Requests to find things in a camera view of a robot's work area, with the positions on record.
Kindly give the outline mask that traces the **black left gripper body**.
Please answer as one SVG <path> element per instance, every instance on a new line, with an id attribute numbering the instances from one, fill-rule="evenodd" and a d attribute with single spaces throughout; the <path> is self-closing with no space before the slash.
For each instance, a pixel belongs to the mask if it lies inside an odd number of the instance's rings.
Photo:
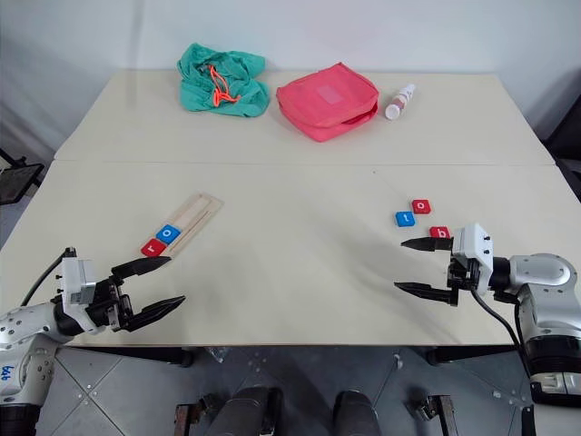
<path id="1" fill-rule="evenodd" d="M 109 326 L 114 332 L 130 331 L 133 307 L 130 297 L 123 294 L 123 279 L 111 275 L 96 284 L 94 300 L 85 309 L 96 327 Z"/>

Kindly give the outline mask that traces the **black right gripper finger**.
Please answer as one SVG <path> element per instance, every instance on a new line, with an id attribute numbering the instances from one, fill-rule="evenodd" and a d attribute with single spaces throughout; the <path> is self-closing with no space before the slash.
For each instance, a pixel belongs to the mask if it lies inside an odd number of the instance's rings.
<path id="1" fill-rule="evenodd" d="M 453 246 L 453 239 L 439 237 L 412 238 L 402 242 L 400 245 L 409 249 L 423 252 L 451 251 Z"/>
<path id="2" fill-rule="evenodd" d="M 394 282 L 394 285 L 403 292 L 421 299 L 443 302 L 450 306 L 458 305 L 458 291 L 454 289 L 442 290 L 419 282 Z"/>

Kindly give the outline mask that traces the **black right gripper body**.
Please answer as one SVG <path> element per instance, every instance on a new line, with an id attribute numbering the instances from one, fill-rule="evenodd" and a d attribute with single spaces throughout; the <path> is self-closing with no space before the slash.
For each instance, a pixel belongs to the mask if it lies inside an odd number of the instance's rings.
<path id="1" fill-rule="evenodd" d="M 476 291 L 480 278 L 480 263 L 477 259 L 450 255 L 447 286 L 451 290 Z"/>

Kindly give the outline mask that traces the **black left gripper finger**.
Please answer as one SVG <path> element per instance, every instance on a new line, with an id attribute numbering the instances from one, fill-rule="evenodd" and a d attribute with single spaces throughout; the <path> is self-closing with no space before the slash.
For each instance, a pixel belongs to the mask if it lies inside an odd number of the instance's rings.
<path id="1" fill-rule="evenodd" d="M 182 295 L 150 304 L 144 307 L 141 312 L 129 315 L 123 324 L 123 329 L 127 332 L 134 332 L 151 323 L 157 322 L 177 309 L 185 299 L 186 297 Z"/>
<path id="2" fill-rule="evenodd" d="M 114 266 L 112 276 L 116 279 L 126 279 L 135 275 L 143 275 L 164 266 L 172 258 L 169 256 L 144 257 Z"/>

